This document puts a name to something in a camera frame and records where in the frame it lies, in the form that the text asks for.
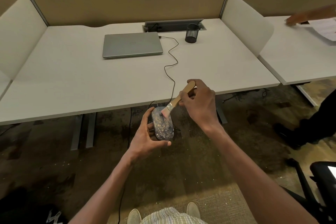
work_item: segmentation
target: white sneaker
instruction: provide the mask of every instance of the white sneaker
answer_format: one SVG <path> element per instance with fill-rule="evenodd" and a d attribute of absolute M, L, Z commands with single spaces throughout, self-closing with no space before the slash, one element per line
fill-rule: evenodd
<path fill-rule="evenodd" d="M 141 222 L 141 215 L 138 209 L 133 209 L 127 218 L 127 224 L 140 224 Z"/>
<path fill-rule="evenodd" d="M 187 214 L 190 215 L 191 217 L 201 219 L 200 211 L 198 210 L 197 205 L 195 205 L 193 202 L 190 202 L 188 204 Z"/>

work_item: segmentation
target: person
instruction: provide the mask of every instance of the person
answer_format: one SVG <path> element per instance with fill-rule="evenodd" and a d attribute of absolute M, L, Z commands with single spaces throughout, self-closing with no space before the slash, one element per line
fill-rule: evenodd
<path fill-rule="evenodd" d="M 306 143 L 317 144 L 321 139 L 336 133 L 336 90 L 321 103 L 319 110 L 309 119 L 300 120 L 293 130 L 284 125 L 274 124 L 274 131 L 294 150 Z"/>
<path fill-rule="evenodd" d="M 336 17 L 336 4 L 294 14 L 286 19 L 286 25 L 295 26 L 309 20 L 333 17 Z M 321 103 L 319 110 L 310 119 L 300 120 L 299 127 L 294 131 L 280 123 L 274 124 L 273 129 L 292 149 L 298 150 L 306 143 L 317 144 L 321 139 L 336 133 L 335 112 L 336 90 Z"/>
<path fill-rule="evenodd" d="M 316 219 L 303 206 L 276 184 L 234 143 L 217 119 L 215 92 L 210 90 L 203 81 L 199 79 L 193 79 L 193 81 L 196 82 L 196 88 L 191 96 L 180 92 L 182 99 L 180 105 L 186 107 L 190 117 L 218 148 L 257 223 L 317 224 Z M 153 125 L 147 123 L 152 110 L 153 107 L 143 115 L 129 149 L 106 182 L 73 217 L 70 224 L 106 224 L 110 210 L 134 163 L 147 157 L 154 149 L 171 145 L 169 141 L 151 139 Z M 134 209 L 127 223 L 205 223 L 200 219 L 195 204 L 189 204 L 188 207 L 187 213 L 179 213 L 174 208 L 166 208 L 150 214 L 143 220 L 140 213 Z"/>

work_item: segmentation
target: paint-stained floor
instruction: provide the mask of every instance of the paint-stained floor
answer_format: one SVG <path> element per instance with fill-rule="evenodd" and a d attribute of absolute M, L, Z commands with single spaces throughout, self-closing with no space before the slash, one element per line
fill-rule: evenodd
<path fill-rule="evenodd" d="M 334 89 L 334 83 L 310 85 L 311 93 L 317 92 L 320 103 Z M 336 161 L 334 137 L 293 151 L 273 132 L 272 124 L 281 122 L 294 128 L 300 119 L 317 110 L 291 86 L 217 97 L 225 100 L 225 130 L 280 185 L 302 195 L 295 170 L 285 165 L 285 158 L 297 159 L 307 177 L 312 162 Z M 147 107 L 132 108 L 131 138 Z M 0 137 L 0 198 L 23 186 L 28 189 L 29 204 L 53 203 L 70 219 L 126 151 L 130 116 L 130 108 L 99 112 L 94 147 L 85 149 L 82 136 L 77 151 L 70 151 L 73 116 L 26 122 L 8 130 Z M 211 141 L 185 109 L 175 108 L 172 118 L 176 129 L 171 147 L 137 163 L 128 177 L 121 223 L 133 208 L 143 217 L 168 206 L 185 212 L 189 201 L 199 206 L 202 219 L 209 224 L 255 223 Z M 0 133 L 8 127 L 0 127 Z M 316 191 L 313 182 L 309 183 Z M 111 209 L 109 223 L 118 222 L 118 206 L 119 200 Z"/>

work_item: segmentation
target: black mesh pencil cup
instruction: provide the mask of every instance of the black mesh pencil cup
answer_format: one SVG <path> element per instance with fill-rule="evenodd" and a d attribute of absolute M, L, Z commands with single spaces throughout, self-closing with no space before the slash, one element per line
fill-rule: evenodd
<path fill-rule="evenodd" d="M 200 27 L 196 24 L 189 24 L 187 26 L 187 33 L 185 35 L 185 41 L 187 43 L 193 44 L 197 40 L 198 31 Z"/>

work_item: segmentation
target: paintbrush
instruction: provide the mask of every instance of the paintbrush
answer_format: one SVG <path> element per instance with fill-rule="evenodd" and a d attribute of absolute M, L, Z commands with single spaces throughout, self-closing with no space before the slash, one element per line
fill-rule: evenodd
<path fill-rule="evenodd" d="M 182 91 L 188 94 L 195 86 L 196 86 L 195 81 L 190 81 L 188 85 L 185 86 L 185 88 Z M 180 101 L 181 101 L 181 96 L 179 94 L 174 100 L 170 101 L 170 103 L 161 111 L 162 115 L 168 118 L 171 110 L 173 110 L 173 108 L 177 106 L 177 104 Z"/>

